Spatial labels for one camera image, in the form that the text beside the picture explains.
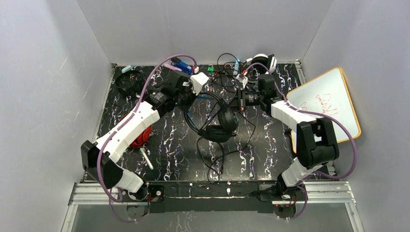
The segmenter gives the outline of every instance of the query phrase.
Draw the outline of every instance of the white wall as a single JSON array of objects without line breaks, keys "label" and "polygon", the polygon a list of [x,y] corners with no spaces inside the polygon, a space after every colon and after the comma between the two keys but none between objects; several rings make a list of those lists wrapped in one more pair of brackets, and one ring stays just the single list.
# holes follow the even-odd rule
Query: white wall
[{"label": "white wall", "polygon": [[0,231],[61,230],[110,73],[75,0],[0,2]]},{"label": "white wall", "polygon": [[178,53],[200,63],[224,52],[301,59],[333,0],[77,1],[110,62],[126,65]]},{"label": "white wall", "polygon": [[[410,2],[335,0],[303,68],[308,79],[340,66],[362,127],[355,171],[347,179],[366,231],[409,231]],[[341,146],[336,168],[351,165]]]}]

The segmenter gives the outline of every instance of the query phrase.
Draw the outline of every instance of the black marble surface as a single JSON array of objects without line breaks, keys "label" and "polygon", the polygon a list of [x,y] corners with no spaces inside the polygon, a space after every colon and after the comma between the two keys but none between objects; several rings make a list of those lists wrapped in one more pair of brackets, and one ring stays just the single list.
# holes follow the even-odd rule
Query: black marble surface
[{"label": "black marble surface", "polygon": [[[212,65],[201,65],[200,71],[212,77],[207,68]],[[122,67],[116,67],[114,78],[111,83],[105,110],[101,119],[98,136],[109,132],[135,105],[139,95],[132,94],[124,97],[120,95],[115,84],[115,79],[121,74]],[[153,66],[134,66],[135,70],[142,70],[147,75]],[[150,84],[155,85],[163,81],[169,75],[170,70],[160,68],[153,76]],[[249,76],[257,76],[258,71],[253,70]],[[274,73],[278,83],[281,83],[282,91],[288,91],[300,85],[294,64],[278,64]],[[224,77],[222,81],[226,85],[232,85],[233,80]],[[206,84],[203,91],[210,91],[210,84]],[[224,99],[231,99],[234,94],[214,85],[214,93]],[[205,115],[209,113],[214,101],[197,100],[190,109],[195,124],[201,126]],[[249,121],[256,125],[255,133],[244,151],[236,152],[227,156],[224,164],[224,173],[221,181],[263,181],[275,180],[276,177],[286,170],[293,159],[291,140],[284,135],[286,125],[269,117],[259,106],[248,107],[244,115]],[[238,116],[240,123],[236,131],[237,136],[224,143],[225,151],[232,151],[244,146],[253,130],[253,126]],[[207,181],[208,168],[204,166],[197,154],[196,140],[198,135],[192,131],[184,121],[182,112],[175,108],[173,112],[166,114],[158,122],[152,125],[149,141],[145,144],[147,155],[151,160],[154,170],[150,170],[139,149],[127,149],[117,163],[118,165],[140,174],[147,181]],[[216,143],[202,140],[200,148],[205,159],[210,163],[211,159],[221,155]],[[211,178],[216,180],[217,176],[211,173]],[[321,176],[313,176],[311,179],[321,179]]]}]

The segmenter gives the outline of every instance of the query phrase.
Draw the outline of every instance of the marker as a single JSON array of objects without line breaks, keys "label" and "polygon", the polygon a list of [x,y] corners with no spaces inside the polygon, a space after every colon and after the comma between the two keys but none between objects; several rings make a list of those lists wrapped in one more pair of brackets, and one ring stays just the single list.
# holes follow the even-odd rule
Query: marker
[{"label": "marker", "polygon": [[142,156],[145,158],[146,163],[148,164],[149,168],[150,168],[151,170],[154,170],[154,166],[152,166],[151,161],[149,161],[148,156],[146,156],[145,149],[140,148],[140,152],[141,152]]}]

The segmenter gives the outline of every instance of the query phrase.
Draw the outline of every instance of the wire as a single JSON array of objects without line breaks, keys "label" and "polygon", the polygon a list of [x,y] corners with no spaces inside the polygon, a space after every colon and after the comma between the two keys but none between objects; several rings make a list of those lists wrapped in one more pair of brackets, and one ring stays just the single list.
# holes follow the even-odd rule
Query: wire
[{"label": "wire", "polygon": [[[140,98],[138,99],[137,105],[136,105],[136,106],[134,107],[134,109],[132,110],[134,113],[137,112],[137,110],[138,110],[138,108],[139,108],[139,106],[140,106],[140,104],[141,104],[141,101],[142,101],[142,99],[144,98],[145,90],[146,90],[146,88],[147,88],[147,86],[148,86],[148,84],[149,84],[149,81],[151,80],[151,77],[154,75],[155,71],[156,71],[163,63],[165,63],[166,61],[168,61],[168,60],[170,60],[170,59],[172,59],[172,58],[175,58],[175,57],[189,57],[189,58],[191,58],[191,59],[193,60],[193,62],[194,62],[193,70],[194,70],[195,67],[197,66],[196,60],[195,60],[193,57],[191,57],[191,56],[189,56],[189,55],[186,55],[186,54],[178,54],[178,55],[170,56],[170,57],[164,59],[160,64],[158,64],[157,66],[154,67],[154,69],[151,71],[151,73],[149,74],[148,78],[146,79],[145,84],[144,84],[144,87],[143,87],[142,90],[141,90]],[[119,131],[120,129],[122,129],[122,128],[133,118],[134,115],[135,115],[135,114],[132,114],[130,117],[128,117],[127,120],[125,120],[125,121],[117,128],[117,130]],[[106,147],[107,144],[111,141],[111,139],[113,138],[113,136],[114,136],[116,133],[117,133],[117,132],[114,131],[114,132],[112,132],[112,133],[108,136],[107,140],[104,142],[104,144],[102,145],[102,147],[101,147],[101,149],[100,149],[100,151],[99,151],[99,153],[98,153],[98,157],[97,157],[97,175],[98,175],[98,181],[99,181],[101,187],[103,188],[104,192],[107,194],[108,198],[111,199],[112,201],[120,202],[121,200],[118,200],[118,199],[114,198],[114,197],[108,192],[108,189],[107,189],[107,187],[105,186],[104,179],[103,179],[102,172],[101,172],[101,159],[102,159],[102,156],[103,156],[103,151],[105,150],[105,147]]]},{"label": "wire", "polygon": [[[231,151],[231,152],[228,152],[228,153],[225,153],[222,144],[221,144],[221,143],[217,143],[217,144],[220,146],[220,148],[221,148],[222,155],[219,156],[218,158],[216,158],[216,159],[211,163],[211,165],[208,165],[208,164],[205,162],[205,159],[204,159],[203,155],[201,154],[201,150],[199,149],[199,145],[198,145],[198,144],[199,144],[199,141],[202,140],[202,139],[204,139],[204,137],[200,137],[200,138],[196,141],[196,149],[197,149],[197,151],[198,151],[198,155],[201,157],[202,162],[204,162],[205,166],[208,167],[208,172],[207,172],[206,177],[207,177],[208,182],[209,182],[210,184],[217,184],[217,183],[220,181],[220,175],[223,174],[223,164],[224,164],[224,161],[225,161],[225,156],[246,149],[246,148],[248,147],[248,145],[249,145],[250,140],[252,139],[253,134],[255,133],[255,130],[256,130],[255,124],[251,123],[251,122],[250,122],[245,116],[243,116],[242,114],[240,114],[240,115],[241,115],[248,123],[250,123],[251,125],[253,125],[252,134],[250,135],[250,137],[249,137],[249,139],[248,139],[248,142],[246,143],[246,145],[245,145],[243,148],[238,149],[238,150],[235,150],[235,151]],[[220,170],[217,171],[217,170],[214,169],[212,166],[214,166],[214,165],[218,162],[218,160],[221,159],[221,158],[222,158],[222,164],[221,164],[221,166],[220,166]],[[214,172],[217,174],[217,176],[218,176],[218,179],[217,179],[216,181],[211,181],[211,180],[209,179],[211,170],[214,171]]]},{"label": "wire", "polygon": [[[120,188],[117,188],[117,189],[118,189],[118,199],[119,199],[120,201],[122,201],[121,190],[120,190]],[[141,216],[140,218],[138,218],[138,219],[126,220],[126,219],[123,219],[123,218],[121,218],[120,216],[118,216],[118,214],[116,214],[116,212],[114,211],[113,205],[111,204],[111,199],[109,199],[109,198],[108,198],[108,205],[110,206],[111,213],[112,213],[118,220],[123,221],[123,222],[138,222],[138,221],[144,219],[144,218],[149,214],[149,210],[148,210],[148,213],[142,215],[142,216]]]},{"label": "wire", "polygon": [[289,202],[289,204],[287,204],[287,205],[285,205],[285,206],[286,206],[286,207],[291,206],[291,205],[292,205],[292,202],[293,202],[293,196],[291,197],[291,202]]},{"label": "wire", "polygon": [[211,111],[209,112],[209,114],[206,116],[206,121],[205,121],[205,123],[201,126],[201,128],[199,128],[199,130],[201,131],[201,130],[203,130],[207,125],[209,125],[209,124],[212,122],[212,120],[215,118],[215,116],[218,114],[218,112],[219,112],[219,110],[220,110],[221,108],[220,108],[211,118],[209,118],[209,115],[212,113],[212,111],[215,109],[215,107],[216,107],[217,105],[219,105],[219,102],[223,102],[223,100],[222,100],[221,98],[219,98],[217,95],[213,94],[213,93],[200,92],[199,94],[209,95],[209,96],[213,97],[213,98],[217,101],[217,103],[215,103],[214,106],[212,107],[212,109],[211,109]]},{"label": "wire", "polygon": [[[245,69],[245,71],[248,71],[252,66],[255,66],[255,65],[260,65],[260,66],[262,66],[263,68],[265,68],[265,69],[270,73],[269,69],[268,69],[266,66],[264,66],[263,64],[261,64],[261,63],[253,63],[253,64],[251,64],[249,67],[247,67],[247,68]],[[351,164],[350,169],[349,169],[344,175],[333,176],[333,175],[329,175],[329,174],[326,174],[326,173],[323,173],[323,172],[320,172],[320,171],[314,171],[313,173],[314,173],[314,174],[320,174],[320,175],[322,175],[322,176],[324,176],[324,177],[327,177],[327,178],[330,178],[330,179],[333,179],[333,180],[343,179],[343,178],[349,176],[349,175],[353,172],[354,168],[356,167],[356,163],[357,163],[357,147],[356,147],[356,142],[354,141],[354,139],[353,139],[353,137],[351,136],[351,134],[349,133],[349,131],[348,131],[338,120],[336,120],[335,118],[333,118],[333,117],[331,117],[331,116],[328,116],[328,115],[325,115],[325,114],[321,114],[321,113],[306,111],[306,110],[300,110],[300,109],[294,107],[292,104],[290,104],[290,102],[288,101],[288,99],[286,98],[286,96],[285,96],[285,95],[282,93],[282,91],[279,89],[278,85],[276,84],[276,81],[275,81],[275,88],[276,88],[276,91],[277,91],[277,92],[282,96],[282,98],[285,100],[285,103],[288,105],[289,108],[291,108],[291,109],[293,109],[293,110],[295,110],[295,111],[299,111],[299,112],[304,113],[304,114],[316,115],[316,116],[325,117],[325,118],[327,118],[327,119],[330,119],[331,121],[333,121],[334,123],[336,123],[336,124],[346,133],[347,137],[348,137],[349,140],[350,140],[351,146],[352,146],[352,148],[353,148],[353,162],[352,162],[352,164]]]},{"label": "wire", "polygon": [[[229,61],[229,62],[224,63],[224,64],[223,64],[223,69],[221,69],[221,68],[220,68],[220,65],[219,65],[219,59],[220,59],[223,55],[230,55],[230,56],[232,56],[233,58],[235,58],[235,60],[239,63],[238,70],[233,69],[233,68],[225,68],[225,65],[226,65],[226,64],[228,64],[228,63],[236,63],[236,61],[234,61],[234,62]],[[239,73],[242,72],[242,70],[243,70],[243,68],[244,68],[243,65],[242,65],[242,62],[240,62],[240,61],[238,60],[238,58],[236,58],[236,56],[234,56],[234,55],[231,54],[231,53],[223,53],[223,54],[221,54],[221,55],[218,57],[218,59],[217,59],[217,67],[218,67],[218,71],[215,73],[215,77],[212,78],[212,81],[211,81],[212,85],[213,85],[213,84],[216,84],[216,85],[218,85],[218,86],[221,86],[221,87],[222,87],[224,90],[226,90],[227,92],[235,93],[235,91],[232,91],[232,90],[227,89],[228,87],[235,87],[235,84],[233,84],[233,85],[224,85],[224,84],[222,83],[222,77],[226,76],[226,77],[228,77],[228,78],[229,78],[229,77],[230,77],[230,78],[233,78],[233,79],[235,80],[235,83],[236,83],[236,79],[235,79],[235,76],[234,76],[234,71],[237,71],[237,72],[239,72]]]},{"label": "wire", "polygon": [[308,193],[306,192],[306,189],[305,189],[305,188],[302,188],[300,185],[296,185],[296,187],[297,187],[298,189],[300,189],[300,190],[305,194],[305,203],[303,204],[303,208],[300,210],[299,213],[297,213],[297,214],[296,214],[295,216],[293,216],[293,217],[284,218],[285,220],[293,220],[293,219],[297,218],[298,216],[302,215],[303,211],[304,211],[305,208],[306,208],[306,205],[308,204]]},{"label": "wire", "polygon": [[148,198],[147,203],[148,203],[148,210],[149,210],[151,208],[151,193],[149,193],[149,198]]},{"label": "wire", "polygon": [[295,193],[295,200],[294,200],[294,202],[293,202],[293,204],[291,204],[291,206],[294,206],[295,204],[296,204],[296,202],[297,202],[297,195],[296,195],[296,193]]},{"label": "wire", "polygon": [[198,133],[198,128],[195,126],[194,122],[192,121],[191,117],[188,115],[188,112],[184,112],[184,119],[187,125],[193,130],[194,132]]}]

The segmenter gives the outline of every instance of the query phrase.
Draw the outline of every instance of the black headphones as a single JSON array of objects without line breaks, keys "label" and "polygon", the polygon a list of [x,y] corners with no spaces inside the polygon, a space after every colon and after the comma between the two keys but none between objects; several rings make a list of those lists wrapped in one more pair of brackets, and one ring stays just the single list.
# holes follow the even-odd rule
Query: black headphones
[{"label": "black headphones", "polygon": [[[129,84],[120,83],[120,81],[124,79],[124,77],[129,76],[130,79],[132,79],[134,75],[137,75],[137,80],[130,80]],[[129,70],[121,74],[119,77],[116,78],[115,81],[118,92],[120,92],[120,94],[123,96],[129,96],[132,93],[139,94],[145,82],[144,78],[142,77],[143,75],[145,76],[145,74],[142,71],[137,70]]]},{"label": "black headphones", "polygon": [[225,143],[230,138],[235,137],[236,134],[233,132],[238,128],[239,120],[236,116],[236,112],[234,112],[228,104],[218,96],[212,93],[204,93],[216,99],[218,101],[218,105],[220,109],[218,110],[218,122],[219,125],[208,125],[212,119],[215,117],[213,116],[208,122],[206,122],[201,129],[197,131],[198,135],[204,137],[207,140],[216,142],[216,143]]}]

